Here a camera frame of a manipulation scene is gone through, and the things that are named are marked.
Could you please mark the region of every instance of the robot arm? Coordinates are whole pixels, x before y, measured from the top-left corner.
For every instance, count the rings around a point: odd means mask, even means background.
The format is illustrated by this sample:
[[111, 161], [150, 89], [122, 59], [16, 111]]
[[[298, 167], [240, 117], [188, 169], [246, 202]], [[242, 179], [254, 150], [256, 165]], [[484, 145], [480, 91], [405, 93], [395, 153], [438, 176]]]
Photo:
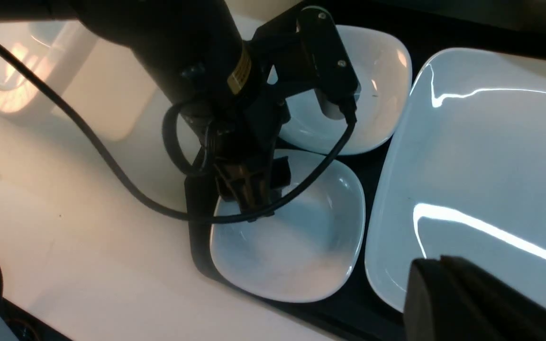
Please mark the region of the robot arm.
[[[325, 9], [288, 11], [243, 41], [224, 0], [0, 0], [0, 22], [74, 18], [134, 52], [175, 104], [162, 129], [173, 162], [188, 176], [215, 170], [241, 212], [280, 203], [290, 183], [287, 160], [273, 159], [287, 97], [316, 89], [355, 123], [357, 76]], [[267, 84], [273, 67], [279, 80]], [[178, 147], [178, 115], [206, 152], [200, 168]]]

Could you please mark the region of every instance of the white table surface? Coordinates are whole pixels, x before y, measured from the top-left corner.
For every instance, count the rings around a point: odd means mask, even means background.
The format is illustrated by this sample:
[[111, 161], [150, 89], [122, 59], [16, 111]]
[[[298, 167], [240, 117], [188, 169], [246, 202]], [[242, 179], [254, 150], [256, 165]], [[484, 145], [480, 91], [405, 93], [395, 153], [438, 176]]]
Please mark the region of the white table surface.
[[[262, 21], [292, 2], [265, 9], [238, 0], [231, 8]], [[259, 22], [236, 19], [244, 37]], [[186, 209], [184, 177], [159, 132], [169, 103], [128, 50], [99, 40], [64, 88], [57, 87], [145, 193]], [[43, 101], [16, 117], [0, 115], [8, 300], [75, 341], [331, 339], [200, 274], [188, 225], [138, 203], [55, 112]], [[187, 129], [181, 136], [195, 155], [194, 136]]]

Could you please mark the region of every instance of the white plate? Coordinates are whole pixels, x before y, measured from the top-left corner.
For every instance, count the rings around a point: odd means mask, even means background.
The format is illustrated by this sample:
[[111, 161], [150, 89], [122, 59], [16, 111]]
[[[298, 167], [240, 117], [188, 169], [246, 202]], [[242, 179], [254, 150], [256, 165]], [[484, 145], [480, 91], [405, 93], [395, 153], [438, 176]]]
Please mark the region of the white plate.
[[442, 254], [546, 307], [546, 61], [452, 48], [420, 71], [379, 181], [368, 279], [401, 311], [410, 262]]

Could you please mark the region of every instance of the yellow label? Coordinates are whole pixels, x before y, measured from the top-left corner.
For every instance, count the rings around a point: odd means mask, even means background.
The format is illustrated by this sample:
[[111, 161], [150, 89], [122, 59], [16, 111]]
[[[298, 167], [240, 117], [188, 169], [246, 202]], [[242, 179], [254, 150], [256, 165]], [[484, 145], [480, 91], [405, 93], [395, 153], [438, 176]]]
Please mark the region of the yellow label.
[[250, 55], [247, 53], [246, 46], [244, 45], [236, 68], [230, 74], [229, 78], [227, 78], [227, 84], [229, 84], [229, 88], [233, 92], [233, 95], [237, 95], [239, 91], [243, 89], [243, 86], [246, 84], [247, 78], [250, 75], [251, 69], [252, 60], [250, 59]]

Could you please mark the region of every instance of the square white bowl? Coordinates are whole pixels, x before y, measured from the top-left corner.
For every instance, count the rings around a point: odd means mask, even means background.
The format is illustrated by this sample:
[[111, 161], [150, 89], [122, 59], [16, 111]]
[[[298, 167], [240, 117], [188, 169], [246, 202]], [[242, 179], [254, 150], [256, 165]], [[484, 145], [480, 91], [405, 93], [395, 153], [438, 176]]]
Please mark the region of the square white bowl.
[[[292, 183], [302, 182], [323, 156], [276, 150], [289, 157]], [[217, 215], [238, 214], [236, 202], [218, 201]], [[365, 225], [364, 190], [351, 169], [334, 161], [305, 192], [274, 216], [253, 223], [215, 224], [214, 265], [249, 293], [281, 302], [314, 302], [345, 284], [357, 261]]]
[[[412, 64], [406, 47], [388, 33], [338, 25], [360, 82], [357, 126], [340, 155], [365, 153], [386, 142], [396, 129], [412, 86]], [[288, 98], [290, 122], [280, 137], [314, 153], [327, 154], [347, 127], [344, 119], [326, 117], [315, 91]]]

